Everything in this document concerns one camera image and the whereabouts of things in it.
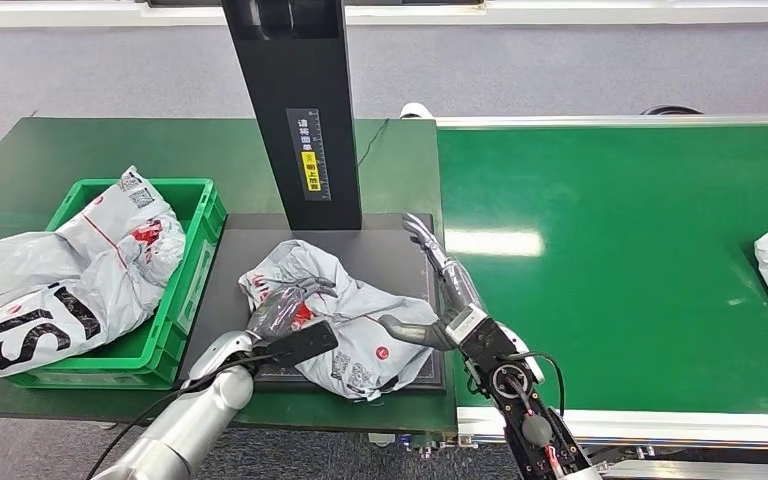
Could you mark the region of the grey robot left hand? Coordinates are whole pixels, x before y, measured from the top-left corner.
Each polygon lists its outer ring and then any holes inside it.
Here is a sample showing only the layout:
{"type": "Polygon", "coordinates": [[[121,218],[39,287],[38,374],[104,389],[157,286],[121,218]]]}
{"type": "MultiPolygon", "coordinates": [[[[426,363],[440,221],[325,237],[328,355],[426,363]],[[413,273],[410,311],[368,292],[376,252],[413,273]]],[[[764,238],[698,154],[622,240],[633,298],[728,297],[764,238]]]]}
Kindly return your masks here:
{"type": "Polygon", "coordinates": [[[254,309],[245,331],[258,341],[275,340],[288,335],[302,304],[316,294],[336,298],[335,286],[333,281],[322,277],[282,283],[268,293],[254,309]]]}

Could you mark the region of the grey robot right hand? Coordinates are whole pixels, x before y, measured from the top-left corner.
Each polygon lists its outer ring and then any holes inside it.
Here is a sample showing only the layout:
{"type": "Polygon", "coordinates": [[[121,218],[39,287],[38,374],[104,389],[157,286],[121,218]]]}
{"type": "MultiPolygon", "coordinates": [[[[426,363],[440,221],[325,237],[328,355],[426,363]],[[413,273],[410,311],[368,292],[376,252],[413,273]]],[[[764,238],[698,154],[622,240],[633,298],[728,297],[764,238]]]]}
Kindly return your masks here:
{"type": "Polygon", "coordinates": [[[483,310],[480,296],[466,268],[446,252],[417,216],[403,213],[402,226],[410,234],[411,241],[426,255],[441,282],[446,309],[438,320],[428,325],[404,323],[389,314],[382,315],[378,323],[396,340],[440,351],[456,349],[459,342],[448,335],[446,328],[472,304],[483,310]]]}

